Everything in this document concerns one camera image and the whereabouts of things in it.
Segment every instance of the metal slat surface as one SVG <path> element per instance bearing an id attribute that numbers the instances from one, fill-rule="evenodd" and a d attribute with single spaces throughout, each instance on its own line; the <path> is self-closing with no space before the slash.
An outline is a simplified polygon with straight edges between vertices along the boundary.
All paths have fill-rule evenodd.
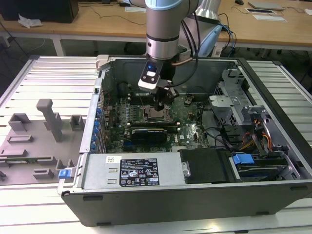
<path id="1" fill-rule="evenodd" d="M 45 93 L 43 92 L 36 92 L 36 93 L 14 93 L 12 95 L 11 99 L 41 99 L 41 98 L 49 98 L 52 100 L 55 99 L 61 99 L 61 100 L 66 100 L 66 99 L 73 99 L 73 100 L 91 100 L 92 93 L 67 93 L 67 92 L 62 92 L 62 93 Z"/>
<path id="2" fill-rule="evenodd" d="M 91 93 L 93 86 L 63 86 L 63 85 L 32 85 L 20 86 L 17 92 L 73 92 L 73 93 Z"/>
<path id="3" fill-rule="evenodd" d="M 41 56 L 0 107 L 0 136 L 10 131 L 8 121 L 14 113 L 26 113 L 30 120 L 44 119 L 36 108 L 42 98 L 52 99 L 52 109 L 62 119 L 86 118 L 98 77 L 95 62 L 96 57 Z"/>
<path id="4" fill-rule="evenodd" d="M 37 100 L 10 100 L 6 104 L 6 107 L 34 107 L 38 103 Z M 90 106 L 90 100 L 53 100 L 54 107 L 84 107 Z"/>
<path id="5" fill-rule="evenodd" d="M 41 86 L 41 85 L 66 85 L 66 86 L 93 86 L 94 80 L 92 79 L 24 79 L 21 85 L 33 85 L 33 86 Z"/>
<path id="6" fill-rule="evenodd" d="M 287 74 L 283 67 L 273 64 L 275 72 L 272 72 L 272 64 L 249 61 L 249 65 L 256 71 L 277 103 L 305 140 L 312 145 L 312 97 L 305 92 L 294 77 Z M 257 104 L 262 105 L 254 90 L 250 89 L 250 92 Z"/>

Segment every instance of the wooden desk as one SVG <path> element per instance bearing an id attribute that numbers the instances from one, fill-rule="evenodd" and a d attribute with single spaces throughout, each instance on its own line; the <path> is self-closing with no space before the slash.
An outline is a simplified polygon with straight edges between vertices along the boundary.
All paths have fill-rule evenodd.
<path id="1" fill-rule="evenodd" d="M 261 0 L 276 2 L 283 7 L 299 9 L 312 9 L 312 2 L 290 0 Z M 287 22 L 257 20 L 253 15 L 243 14 L 245 8 L 252 8 L 248 1 L 240 6 L 233 4 L 231 0 L 221 1 L 219 13 L 226 13 L 229 17 L 230 29 L 237 35 L 237 47 L 288 49 L 288 50 L 312 50 L 312 16 L 306 13 L 298 13 L 295 9 L 287 8 L 282 12 L 276 11 L 277 16 L 282 16 Z M 225 15 L 220 16 L 223 24 L 227 23 Z M 228 41 L 227 33 L 222 32 L 214 52 L 220 53 Z"/>
<path id="2" fill-rule="evenodd" d="M 261 0 L 276 2 L 283 7 L 295 7 L 300 9 L 312 9 L 312 2 L 289 0 Z M 43 26 L 34 28 L 22 27 L 17 21 L 1 21 L 3 25 L 15 37 L 48 38 L 52 39 L 57 55 L 64 56 L 61 45 L 62 39 L 79 40 L 106 40 L 106 41 L 134 41 L 145 42 L 146 27 L 131 23 L 121 16 L 133 22 L 144 24 L 146 13 L 125 12 L 124 7 L 92 6 L 79 4 L 79 13 L 73 23 L 62 24 L 56 22 L 43 22 Z M 282 13 L 287 22 L 256 20 L 253 14 L 243 14 L 237 7 L 245 12 L 245 8 L 251 8 L 248 0 L 243 6 L 234 3 L 234 0 L 222 0 L 219 13 L 226 13 L 229 17 L 230 28 L 237 35 L 237 47 L 267 48 L 267 49 L 291 49 L 312 50 L 312 16 L 306 13 L 298 13 L 292 8 L 285 9 Z M 225 16 L 220 16 L 221 22 L 226 24 Z M 0 36 L 8 34 L 0 28 Z M 214 50 L 217 56 L 228 41 L 228 35 L 222 32 Z"/>
<path id="3" fill-rule="evenodd" d="M 95 12 L 100 14 L 102 18 L 100 19 Z M 43 22 L 41 27 L 28 29 L 17 21 L 4 21 L 1 19 L 1 22 L 14 37 L 52 39 L 58 56 L 66 55 L 61 44 L 62 39 L 146 41 L 146 13 L 125 12 L 125 8 L 119 7 L 119 5 L 87 7 L 87 4 L 79 4 L 78 15 L 72 23 Z M 0 27 L 1 36 L 3 36 L 2 43 L 9 46 L 6 39 L 4 39 L 9 35 Z"/>

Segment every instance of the black box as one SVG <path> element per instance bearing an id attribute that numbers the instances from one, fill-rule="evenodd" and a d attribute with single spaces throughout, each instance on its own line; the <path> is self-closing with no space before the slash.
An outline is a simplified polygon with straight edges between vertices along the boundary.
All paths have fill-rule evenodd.
<path id="1" fill-rule="evenodd" d="M 71 23 L 79 11 L 78 0 L 0 0 L 4 20 L 28 19 Z"/>

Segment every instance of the paper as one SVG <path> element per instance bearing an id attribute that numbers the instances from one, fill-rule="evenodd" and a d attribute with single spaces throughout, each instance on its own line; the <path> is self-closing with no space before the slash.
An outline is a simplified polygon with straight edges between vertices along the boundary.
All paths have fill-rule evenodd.
<path id="1" fill-rule="evenodd" d="M 19 14 L 19 23 L 26 28 L 42 26 L 39 19 L 27 19 Z"/>
<path id="2" fill-rule="evenodd" d="M 309 10 L 309 9 L 305 9 L 304 10 L 309 16 L 311 16 L 312 15 L 312 10 Z"/>
<path id="3" fill-rule="evenodd" d="M 258 15 L 253 15 L 257 20 L 271 20 L 271 21 L 282 21 L 282 22 L 287 22 L 283 17 L 281 16 L 258 16 Z"/>

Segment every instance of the power supply label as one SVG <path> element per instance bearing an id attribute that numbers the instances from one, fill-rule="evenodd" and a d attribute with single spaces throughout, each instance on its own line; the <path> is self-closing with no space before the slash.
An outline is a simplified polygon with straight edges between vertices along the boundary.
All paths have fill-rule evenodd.
<path id="1" fill-rule="evenodd" d="M 157 158 L 122 159 L 119 185 L 121 187 L 159 185 Z"/>

